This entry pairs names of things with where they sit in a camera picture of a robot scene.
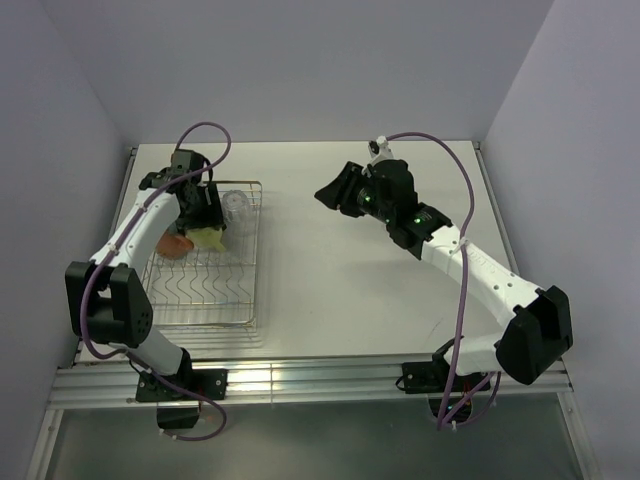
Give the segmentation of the pale yellow mug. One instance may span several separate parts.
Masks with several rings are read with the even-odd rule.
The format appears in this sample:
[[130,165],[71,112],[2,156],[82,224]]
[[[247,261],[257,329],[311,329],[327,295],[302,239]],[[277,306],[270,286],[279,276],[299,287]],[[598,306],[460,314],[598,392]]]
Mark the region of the pale yellow mug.
[[225,252],[226,247],[222,242],[223,230],[214,227],[203,227],[185,231],[185,236],[198,249],[210,249],[217,252]]

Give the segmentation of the clear round glass cup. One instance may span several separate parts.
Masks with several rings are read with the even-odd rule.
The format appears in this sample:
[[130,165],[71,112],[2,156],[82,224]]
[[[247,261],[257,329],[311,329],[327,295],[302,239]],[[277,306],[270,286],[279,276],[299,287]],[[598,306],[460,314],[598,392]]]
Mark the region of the clear round glass cup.
[[226,232],[239,234],[244,230],[251,213],[251,205],[247,195],[240,190],[230,190],[221,199],[226,223]]

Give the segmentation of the pink mug white interior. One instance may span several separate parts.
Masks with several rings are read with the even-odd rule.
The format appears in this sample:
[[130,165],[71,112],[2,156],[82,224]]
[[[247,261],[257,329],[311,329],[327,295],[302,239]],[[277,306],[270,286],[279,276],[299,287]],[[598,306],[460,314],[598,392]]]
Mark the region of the pink mug white interior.
[[193,249],[194,244],[187,237],[165,232],[156,244],[155,252],[163,258],[177,260],[186,256]]

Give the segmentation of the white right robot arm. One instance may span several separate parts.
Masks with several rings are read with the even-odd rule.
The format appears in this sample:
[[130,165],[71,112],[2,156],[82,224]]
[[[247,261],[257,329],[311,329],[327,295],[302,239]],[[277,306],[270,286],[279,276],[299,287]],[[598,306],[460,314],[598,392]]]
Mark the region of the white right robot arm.
[[498,322],[497,334],[463,336],[436,351],[432,376],[441,388],[452,390],[468,375],[497,371],[530,385],[571,348],[565,292],[519,277],[466,240],[445,214],[419,201],[405,161],[365,167],[349,162],[314,197],[345,216],[379,220],[397,246],[466,286]]

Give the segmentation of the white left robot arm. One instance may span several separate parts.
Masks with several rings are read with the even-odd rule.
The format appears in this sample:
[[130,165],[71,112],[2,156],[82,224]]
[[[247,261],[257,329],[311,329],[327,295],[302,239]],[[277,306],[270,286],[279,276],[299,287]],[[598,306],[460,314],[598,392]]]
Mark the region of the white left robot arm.
[[74,333],[101,360],[126,354],[159,377],[159,388],[183,399],[195,386],[184,349],[154,327],[142,279],[147,262],[170,233],[187,249],[222,250],[226,229],[212,167],[203,155],[177,149],[168,167],[147,174],[134,205],[90,260],[66,269]]

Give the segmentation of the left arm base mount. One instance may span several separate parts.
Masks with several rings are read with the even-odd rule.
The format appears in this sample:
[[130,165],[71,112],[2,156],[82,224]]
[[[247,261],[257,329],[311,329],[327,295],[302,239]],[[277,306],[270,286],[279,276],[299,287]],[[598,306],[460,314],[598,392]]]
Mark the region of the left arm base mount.
[[177,435],[194,428],[204,407],[212,407],[221,414],[218,434],[227,423],[227,413],[219,404],[226,397],[227,384],[224,368],[196,369],[178,377],[141,371],[134,399],[139,404],[155,404],[158,427]]

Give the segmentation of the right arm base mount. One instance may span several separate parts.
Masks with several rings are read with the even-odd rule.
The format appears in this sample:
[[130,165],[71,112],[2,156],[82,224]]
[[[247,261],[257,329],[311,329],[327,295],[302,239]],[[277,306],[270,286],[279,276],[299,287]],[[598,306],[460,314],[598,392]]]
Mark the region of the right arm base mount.
[[[432,414],[438,417],[441,395],[445,391],[449,373],[449,365],[440,361],[405,362],[401,365],[401,375],[395,381],[395,387],[408,395],[425,394],[428,396]],[[488,391],[491,381],[482,373],[454,377],[448,404],[443,416],[449,414],[454,407],[471,390],[480,385],[479,392]]]

